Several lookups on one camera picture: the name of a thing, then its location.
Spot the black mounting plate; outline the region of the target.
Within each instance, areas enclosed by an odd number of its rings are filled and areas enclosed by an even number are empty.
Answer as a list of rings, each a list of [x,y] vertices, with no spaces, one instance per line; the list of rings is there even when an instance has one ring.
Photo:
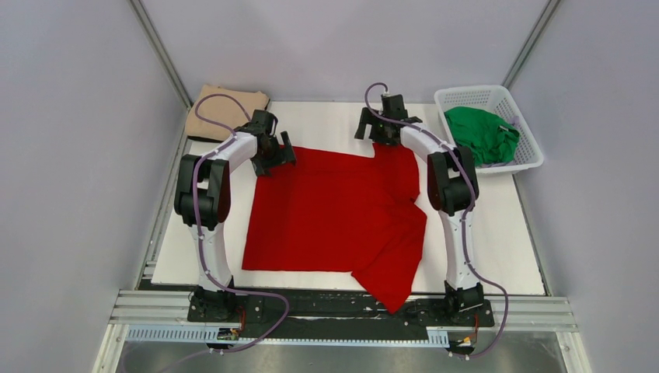
[[[313,291],[242,289],[235,323],[239,335],[256,338],[421,338],[429,327],[457,327],[467,331],[495,325],[489,302],[465,315],[448,317],[441,308],[444,296],[416,298],[394,313],[363,291]]]

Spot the folded beige t shirt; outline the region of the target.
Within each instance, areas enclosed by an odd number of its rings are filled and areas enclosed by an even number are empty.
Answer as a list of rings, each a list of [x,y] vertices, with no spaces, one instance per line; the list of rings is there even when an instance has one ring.
[[[187,115],[185,134],[198,141],[224,141],[230,131],[200,119],[196,113],[236,129],[249,121],[247,116],[251,117],[255,110],[265,110],[269,103],[270,97],[261,91],[241,92],[205,84]]]

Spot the corner metal post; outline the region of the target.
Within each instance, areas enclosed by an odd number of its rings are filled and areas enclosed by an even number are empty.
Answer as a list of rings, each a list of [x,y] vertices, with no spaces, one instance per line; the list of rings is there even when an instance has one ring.
[[[513,86],[514,82],[517,80],[521,70],[534,51],[536,44],[539,42],[539,39],[543,35],[547,26],[550,24],[556,10],[560,7],[561,3],[561,0],[545,1],[539,17],[533,24],[531,30],[525,38],[524,43],[521,46],[520,51],[517,53],[512,65],[508,69],[507,74],[505,75],[502,82],[502,86],[507,89],[510,89]]]
[[[190,111],[193,105],[193,101],[183,84],[183,80],[181,79],[179,72],[176,70],[172,58],[169,56],[169,53],[166,50],[165,44],[162,42],[162,38],[159,36],[159,32],[156,29],[155,24],[148,14],[148,10],[144,2],[141,0],[127,0],[127,3],[131,7],[139,26],[145,33],[145,36],[147,37],[152,50],[155,52],[155,55],[163,71],[165,72],[167,79],[172,85],[176,96],[186,111]]]

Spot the red t shirt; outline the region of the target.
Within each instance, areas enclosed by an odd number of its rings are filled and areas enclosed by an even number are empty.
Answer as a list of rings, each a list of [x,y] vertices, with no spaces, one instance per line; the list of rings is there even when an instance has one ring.
[[[363,157],[295,149],[256,181],[245,270],[348,272],[388,312],[412,291],[426,214],[415,155],[376,144]]]

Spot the right corner metal post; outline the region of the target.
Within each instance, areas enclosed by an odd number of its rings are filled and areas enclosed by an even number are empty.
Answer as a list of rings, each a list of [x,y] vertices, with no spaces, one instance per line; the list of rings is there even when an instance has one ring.
[[[502,86],[507,89],[510,89],[513,86],[514,82],[517,80],[521,70],[534,51],[536,44],[539,42],[539,39],[543,35],[547,26],[550,24],[556,10],[560,7],[561,3],[561,0],[545,1],[539,17],[533,24],[531,30],[525,38],[524,43],[521,46],[520,51],[517,53],[512,65],[508,69],[507,74],[505,75],[502,82]]]

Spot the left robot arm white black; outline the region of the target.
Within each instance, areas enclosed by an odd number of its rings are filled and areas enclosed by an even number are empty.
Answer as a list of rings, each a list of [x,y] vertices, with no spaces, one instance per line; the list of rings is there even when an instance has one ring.
[[[233,287],[225,247],[225,222],[232,202],[230,176],[245,162],[252,163],[257,176],[296,163],[288,133],[278,134],[277,124],[274,114],[256,110],[217,147],[180,160],[174,210],[196,243],[199,267],[188,311],[191,322],[228,322],[238,313],[237,298],[242,293]]]

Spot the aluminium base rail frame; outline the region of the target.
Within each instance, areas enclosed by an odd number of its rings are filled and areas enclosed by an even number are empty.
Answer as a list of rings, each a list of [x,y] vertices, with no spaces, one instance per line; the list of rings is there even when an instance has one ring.
[[[429,347],[465,359],[517,333],[551,333],[568,372],[589,372],[574,315],[565,298],[491,295],[458,312],[442,295],[412,295],[396,313],[359,291],[277,289],[263,295],[198,291],[121,291],[95,372],[115,372],[124,345],[135,342],[332,347]]]

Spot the left corner metal post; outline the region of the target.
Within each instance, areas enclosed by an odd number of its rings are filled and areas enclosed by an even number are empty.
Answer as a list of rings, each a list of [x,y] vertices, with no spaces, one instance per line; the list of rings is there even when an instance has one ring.
[[[131,7],[139,26],[145,33],[145,36],[147,37],[152,50],[155,52],[155,55],[163,71],[165,72],[167,79],[172,85],[176,96],[186,111],[190,111],[193,105],[193,101],[183,84],[183,80],[181,79],[179,72],[176,70],[172,58],[169,56],[169,53],[166,50],[165,44],[162,42],[162,38],[159,36],[159,32],[156,29],[155,24],[148,14],[148,10],[144,2],[141,0],[127,0],[127,3]]]

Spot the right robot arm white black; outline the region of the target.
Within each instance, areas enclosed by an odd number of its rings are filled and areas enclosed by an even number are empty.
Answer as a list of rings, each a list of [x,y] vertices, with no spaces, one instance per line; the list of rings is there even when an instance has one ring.
[[[463,324],[485,302],[470,257],[472,210],[478,198],[472,153],[440,139],[420,118],[409,116],[401,95],[384,92],[380,110],[372,107],[368,96],[366,92],[354,137],[361,140],[368,136],[374,143],[402,145],[425,158],[427,196],[440,216],[445,235],[447,273],[441,308],[448,321]]]

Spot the white plastic basket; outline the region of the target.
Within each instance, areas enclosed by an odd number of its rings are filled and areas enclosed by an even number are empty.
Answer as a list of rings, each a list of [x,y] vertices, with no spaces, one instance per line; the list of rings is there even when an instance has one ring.
[[[512,95],[501,85],[472,85],[434,93],[449,142],[472,151],[480,174],[518,173],[544,156]]]

